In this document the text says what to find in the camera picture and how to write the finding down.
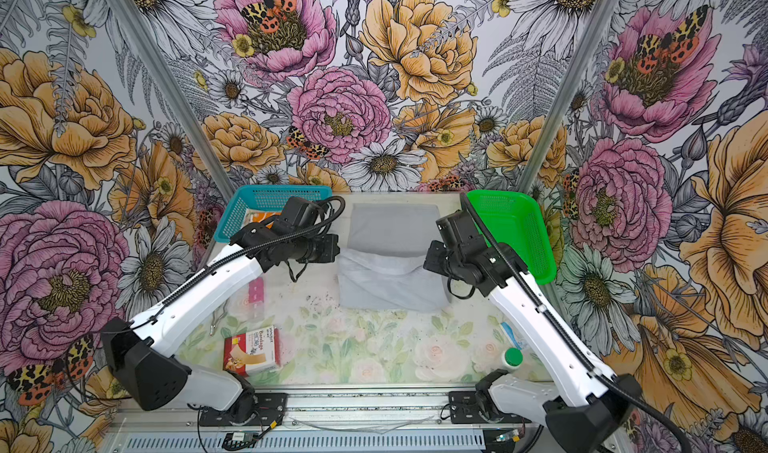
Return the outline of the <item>grey cloth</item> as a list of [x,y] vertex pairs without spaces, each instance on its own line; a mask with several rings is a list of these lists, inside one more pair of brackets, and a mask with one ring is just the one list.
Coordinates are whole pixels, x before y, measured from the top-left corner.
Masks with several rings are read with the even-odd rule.
[[337,257],[340,306],[432,313],[446,308],[445,282],[423,268],[439,238],[434,204],[357,203]]

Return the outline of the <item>orange white towel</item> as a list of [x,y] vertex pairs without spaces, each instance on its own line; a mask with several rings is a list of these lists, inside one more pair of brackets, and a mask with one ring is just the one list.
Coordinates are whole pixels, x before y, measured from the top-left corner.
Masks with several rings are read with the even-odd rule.
[[254,209],[247,209],[243,218],[242,225],[246,226],[250,223],[259,223],[264,220],[270,219],[273,216],[279,215],[278,211],[261,211]]

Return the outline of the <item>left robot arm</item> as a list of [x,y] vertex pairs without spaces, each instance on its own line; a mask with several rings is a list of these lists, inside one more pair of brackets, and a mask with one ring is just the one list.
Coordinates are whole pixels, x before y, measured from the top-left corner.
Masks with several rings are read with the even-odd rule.
[[242,376],[188,365],[176,352],[190,333],[234,293],[285,262],[328,264],[340,252],[330,230],[345,201],[291,196],[282,211],[234,233],[212,262],[147,310],[112,319],[100,339],[107,366],[144,411],[175,400],[212,410],[234,424],[258,411],[254,388]]

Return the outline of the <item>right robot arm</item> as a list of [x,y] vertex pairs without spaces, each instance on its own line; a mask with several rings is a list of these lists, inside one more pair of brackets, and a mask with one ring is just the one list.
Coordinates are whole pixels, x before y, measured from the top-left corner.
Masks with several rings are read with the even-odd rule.
[[425,270],[467,284],[516,328],[552,379],[545,387],[498,370],[478,385],[490,418],[526,418],[549,430],[566,452],[597,452],[640,410],[663,425],[681,451],[692,445],[665,414],[648,405],[630,374],[617,374],[572,330],[540,287],[556,275],[538,203],[509,191],[459,195],[459,210],[436,222]]

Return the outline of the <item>green plastic basket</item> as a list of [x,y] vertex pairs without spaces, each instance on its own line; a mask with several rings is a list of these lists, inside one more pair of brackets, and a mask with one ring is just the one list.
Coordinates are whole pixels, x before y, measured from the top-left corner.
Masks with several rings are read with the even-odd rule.
[[473,190],[467,197],[494,238],[515,250],[539,285],[555,279],[554,253],[539,204],[532,197],[500,190]]

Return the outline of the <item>teal plastic basket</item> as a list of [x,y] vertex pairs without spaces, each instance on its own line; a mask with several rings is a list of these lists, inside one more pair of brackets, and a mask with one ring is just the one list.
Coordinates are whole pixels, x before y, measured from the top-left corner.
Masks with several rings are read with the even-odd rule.
[[323,185],[245,185],[238,188],[222,214],[214,240],[228,243],[243,226],[248,209],[260,212],[280,212],[292,196],[311,201],[327,199],[332,189]]

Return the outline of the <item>pink small eraser block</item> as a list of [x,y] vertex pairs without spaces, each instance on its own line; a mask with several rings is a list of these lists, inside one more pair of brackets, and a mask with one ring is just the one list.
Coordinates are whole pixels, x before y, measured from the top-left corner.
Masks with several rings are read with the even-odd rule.
[[265,288],[264,280],[259,277],[248,284],[248,303],[251,305],[262,305],[264,303]]

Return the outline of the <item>bandage box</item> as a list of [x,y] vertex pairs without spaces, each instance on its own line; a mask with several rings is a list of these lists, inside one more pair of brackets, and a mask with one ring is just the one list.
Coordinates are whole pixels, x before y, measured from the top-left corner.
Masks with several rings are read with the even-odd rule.
[[280,366],[279,332],[272,325],[224,341],[223,367],[226,371],[247,377]]

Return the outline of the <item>small green circuit board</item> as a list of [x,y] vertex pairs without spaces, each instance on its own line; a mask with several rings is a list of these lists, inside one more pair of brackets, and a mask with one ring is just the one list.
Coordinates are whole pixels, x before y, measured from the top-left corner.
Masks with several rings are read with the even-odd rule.
[[227,450],[249,448],[255,438],[252,432],[229,432],[225,434],[222,447]]

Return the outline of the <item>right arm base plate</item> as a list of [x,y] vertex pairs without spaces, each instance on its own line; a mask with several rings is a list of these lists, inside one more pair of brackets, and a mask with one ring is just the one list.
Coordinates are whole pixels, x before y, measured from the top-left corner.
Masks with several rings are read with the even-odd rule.
[[447,406],[442,415],[452,424],[525,424],[528,420],[513,414],[487,413],[478,404],[475,391],[452,390],[448,392]]

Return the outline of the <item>aluminium front rail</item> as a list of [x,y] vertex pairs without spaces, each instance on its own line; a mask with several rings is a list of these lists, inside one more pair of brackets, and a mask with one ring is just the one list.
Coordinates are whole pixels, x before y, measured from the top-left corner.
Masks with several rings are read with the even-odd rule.
[[[263,394],[287,395],[280,432],[359,429],[366,433],[388,429],[442,427],[448,413],[449,393],[475,392],[470,383],[393,385],[280,385],[257,387]],[[118,409],[111,433],[183,432],[195,434],[227,431],[227,426],[197,426],[197,412],[176,401],[145,412],[130,401]]]

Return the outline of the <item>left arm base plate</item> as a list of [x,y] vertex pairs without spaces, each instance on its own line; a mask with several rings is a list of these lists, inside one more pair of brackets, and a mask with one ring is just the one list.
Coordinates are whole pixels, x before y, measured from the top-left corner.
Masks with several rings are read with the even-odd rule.
[[286,412],[286,393],[244,393],[228,409],[205,407],[200,412],[202,427],[268,426],[281,424]]

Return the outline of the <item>left aluminium frame post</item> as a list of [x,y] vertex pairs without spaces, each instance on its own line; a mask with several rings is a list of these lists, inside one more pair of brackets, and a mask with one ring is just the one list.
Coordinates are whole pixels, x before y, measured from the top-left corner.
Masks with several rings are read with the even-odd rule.
[[157,45],[148,23],[132,0],[106,0],[118,22],[124,27],[131,44],[156,81],[175,119],[183,127],[200,160],[226,201],[232,199],[235,189],[218,160],[198,119],[176,81],[169,65]]

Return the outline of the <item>aluminium frame post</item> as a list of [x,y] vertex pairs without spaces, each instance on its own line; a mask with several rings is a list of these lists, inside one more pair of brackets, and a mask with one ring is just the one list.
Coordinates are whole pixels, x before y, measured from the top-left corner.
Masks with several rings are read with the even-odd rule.
[[608,29],[611,17],[620,0],[597,0],[592,15],[588,20],[584,35],[574,48],[571,62],[563,76],[553,104],[546,115],[539,141],[534,146],[531,157],[522,170],[515,186],[516,192],[528,193],[543,166],[549,148],[554,144],[557,132],[569,104],[578,89],[581,77],[594,55],[594,51]]
[[148,23],[132,0],[106,0],[118,22],[124,27],[131,44],[156,81],[175,119],[183,127],[200,160],[226,201],[232,199],[235,189],[218,160],[198,119],[176,81],[169,65],[157,45]]

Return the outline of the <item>right aluminium frame post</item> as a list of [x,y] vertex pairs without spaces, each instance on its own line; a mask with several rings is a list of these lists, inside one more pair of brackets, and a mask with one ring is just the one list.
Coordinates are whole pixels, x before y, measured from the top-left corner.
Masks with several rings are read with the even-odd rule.
[[543,166],[549,148],[554,144],[557,132],[569,104],[578,89],[581,77],[594,55],[594,51],[608,29],[611,17],[620,0],[597,0],[592,15],[588,20],[584,35],[574,48],[571,62],[563,76],[553,104],[546,115],[539,141],[534,146],[531,157],[522,170],[515,186],[516,192],[528,193]]

